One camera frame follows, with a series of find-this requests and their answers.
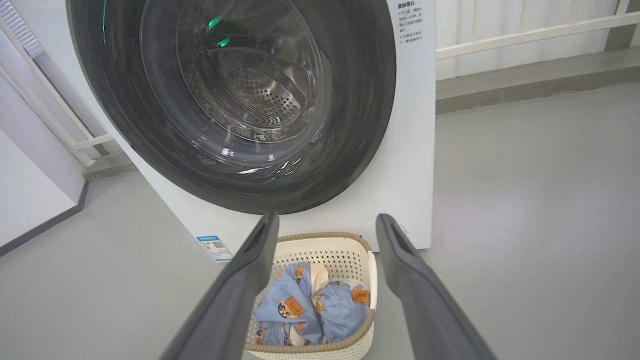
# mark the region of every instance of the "white railing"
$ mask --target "white railing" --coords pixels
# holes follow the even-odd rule
[[[47,106],[40,100],[33,89],[30,88],[25,81],[13,71],[12,66],[9,63],[8,58],[0,54],[0,74],[7,78],[11,85],[18,91],[29,106],[35,111],[42,119],[45,125],[53,132],[63,145],[78,159],[84,166],[89,166],[95,162],[86,153],[86,149],[113,140],[111,135],[93,136],[91,132],[84,126],[84,124],[78,119],[76,114],[69,108],[68,104],[62,99],[58,91],[51,85],[47,77],[42,73],[38,65],[31,59],[29,54],[22,47],[22,44],[11,32],[9,27],[0,20],[0,29],[9,38],[13,46],[18,50],[20,55],[24,58],[31,70],[38,77],[40,82],[46,87],[48,92],[53,96],[56,102],[69,116],[73,124],[80,130],[84,139],[76,141],[73,136],[65,129],[58,119],[51,113]]]
[[[441,47],[436,50],[436,59],[453,58],[464,54],[477,53],[479,51],[485,51],[490,49],[498,49],[500,47],[506,47],[517,44],[524,44],[526,42],[533,42],[538,40],[544,40],[549,38],[564,37],[567,35],[574,35],[579,33],[587,33],[590,31],[604,30],[610,28],[616,28],[618,26],[633,25],[640,23],[640,12],[626,13],[629,5],[629,0],[620,0],[615,15],[600,17],[597,19],[591,19],[586,21],[573,21],[573,14],[575,13],[576,6],[579,5],[579,1],[573,0],[571,4],[571,10],[565,20],[565,24],[558,26],[550,26],[548,28],[534,29],[530,31],[521,31],[519,33],[513,33],[503,35],[500,37],[486,38],[482,40],[475,40],[464,44]],[[475,14],[477,10],[478,2],[474,0]],[[522,12],[520,15],[520,29],[523,28],[523,21],[525,19],[525,12],[527,11],[527,0],[523,0]]]

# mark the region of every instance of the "blue and white sticker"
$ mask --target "blue and white sticker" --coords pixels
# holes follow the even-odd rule
[[[215,261],[231,261],[233,255],[217,236],[198,236],[202,247],[209,252]]]

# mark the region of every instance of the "laundry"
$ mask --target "laundry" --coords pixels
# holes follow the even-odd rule
[[[298,346],[320,343],[321,324],[311,296],[316,287],[326,286],[328,272],[322,264],[313,265],[313,270],[309,263],[288,266],[267,289],[262,304],[255,309],[260,328],[256,334],[260,333],[263,344]]]
[[[336,343],[354,335],[364,325],[371,305],[369,292],[356,285],[332,281],[314,297],[326,341]]]
[[[334,343],[355,334],[369,314],[369,292],[328,281],[322,264],[289,265],[255,309],[256,343],[273,346]]]

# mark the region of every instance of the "white vent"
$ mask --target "white vent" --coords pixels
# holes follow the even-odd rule
[[[22,47],[31,58],[35,58],[44,51],[9,0],[0,0],[0,19],[9,27],[13,35],[18,38],[18,41],[20,41],[20,44],[22,44]]]

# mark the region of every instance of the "blue clothing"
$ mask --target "blue clothing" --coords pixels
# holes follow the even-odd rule
[[[311,345],[320,343],[322,329],[311,303],[310,274],[309,263],[289,265],[267,289],[262,304],[255,308],[256,321],[263,323],[266,329],[262,335],[264,344],[265,341],[272,341],[276,346],[285,345],[286,339],[280,344],[280,327],[283,323],[285,332],[292,331],[291,326],[294,326]]]
[[[336,343],[354,335],[369,315],[369,292],[356,285],[332,281],[316,297],[316,310],[320,314],[327,342]]]

